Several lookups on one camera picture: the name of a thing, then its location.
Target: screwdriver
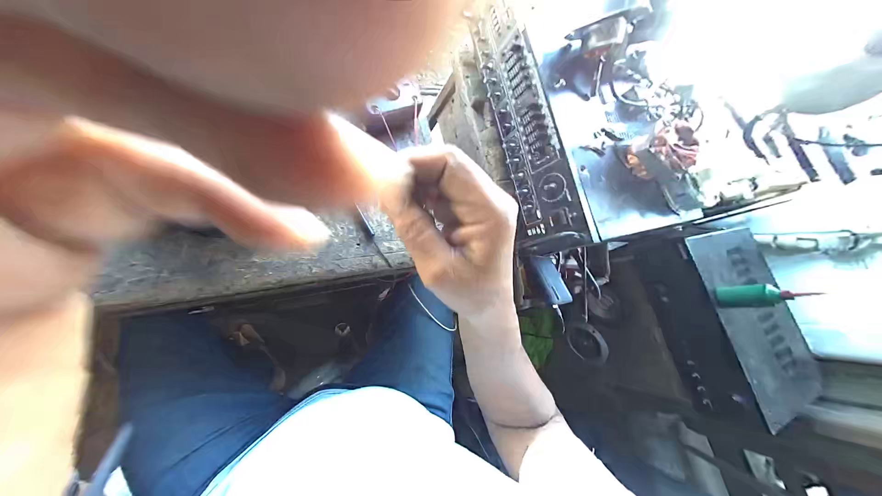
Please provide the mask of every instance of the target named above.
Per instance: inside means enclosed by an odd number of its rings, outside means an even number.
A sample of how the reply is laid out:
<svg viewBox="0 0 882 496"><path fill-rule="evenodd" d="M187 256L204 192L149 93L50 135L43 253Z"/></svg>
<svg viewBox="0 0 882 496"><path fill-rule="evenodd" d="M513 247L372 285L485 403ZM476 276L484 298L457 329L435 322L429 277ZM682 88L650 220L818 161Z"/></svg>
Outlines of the screwdriver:
<svg viewBox="0 0 882 496"><path fill-rule="evenodd" d="M771 284L725 286L714 290L717 304L721 307L775 306L786 300L824 294L825 293L795 293L793 291L775 288Z"/></svg>

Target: red wire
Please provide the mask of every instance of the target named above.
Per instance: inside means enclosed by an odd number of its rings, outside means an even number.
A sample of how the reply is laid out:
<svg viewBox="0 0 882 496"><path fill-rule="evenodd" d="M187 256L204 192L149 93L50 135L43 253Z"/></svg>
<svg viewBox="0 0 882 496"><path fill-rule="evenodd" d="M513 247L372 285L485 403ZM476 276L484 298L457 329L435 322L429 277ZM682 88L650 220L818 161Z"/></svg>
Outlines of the red wire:
<svg viewBox="0 0 882 496"><path fill-rule="evenodd" d="M389 133L389 140L392 142L392 149L396 152L398 151L398 145L395 144L395 137L392 135L392 130L389 129L389 123L385 121L385 116L383 115L383 111L380 110L380 119L383 119L383 125L386 128L386 132Z"/></svg>

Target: wrist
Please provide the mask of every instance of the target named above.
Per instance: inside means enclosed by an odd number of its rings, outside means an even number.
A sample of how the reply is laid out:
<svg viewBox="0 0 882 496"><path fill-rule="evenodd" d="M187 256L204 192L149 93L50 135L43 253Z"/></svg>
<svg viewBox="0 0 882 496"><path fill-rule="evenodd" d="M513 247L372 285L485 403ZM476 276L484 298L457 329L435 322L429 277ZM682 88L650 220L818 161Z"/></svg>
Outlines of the wrist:
<svg viewBox="0 0 882 496"><path fill-rule="evenodd" d="M487 305L480 311L458 315L464 344L489 344L497 351L520 349L518 313L510 298Z"/></svg>

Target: green probe handle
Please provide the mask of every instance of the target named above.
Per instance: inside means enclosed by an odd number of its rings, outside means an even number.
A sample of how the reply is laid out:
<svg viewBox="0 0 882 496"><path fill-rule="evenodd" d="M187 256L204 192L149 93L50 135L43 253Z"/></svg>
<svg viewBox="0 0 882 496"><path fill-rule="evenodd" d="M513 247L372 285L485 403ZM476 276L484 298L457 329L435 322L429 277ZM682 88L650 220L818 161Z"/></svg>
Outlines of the green probe handle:
<svg viewBox="0 0 882 496"><path fill-rule="evenodd" d="M771 284L725 286L714 290L717 304L722 307L775 306L786 298Z"/></svg>

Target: leg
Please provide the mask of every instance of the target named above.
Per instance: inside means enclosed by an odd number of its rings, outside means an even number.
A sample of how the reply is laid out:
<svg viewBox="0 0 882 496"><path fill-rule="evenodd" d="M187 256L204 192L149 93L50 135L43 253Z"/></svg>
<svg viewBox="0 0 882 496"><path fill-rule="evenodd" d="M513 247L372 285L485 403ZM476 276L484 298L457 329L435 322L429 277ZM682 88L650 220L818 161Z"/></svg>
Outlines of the leg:
<svg viewBox="0 0 882 496"><path fill-rule="evenodd" d="M400 282L377 315L377 341L344 381L359 387L397 389L450 424L453 332L439 326L427 311L453 328L453 311L419 277Z"/></svg>
<svg viewBox="0 0 882 496"><path fill-rule="evenodd" d="M123 472L135 494L200 494L294 407L269 390L269 359L225 342L202 315L126 320L119 362L121 419L134 427Z"/></svg>

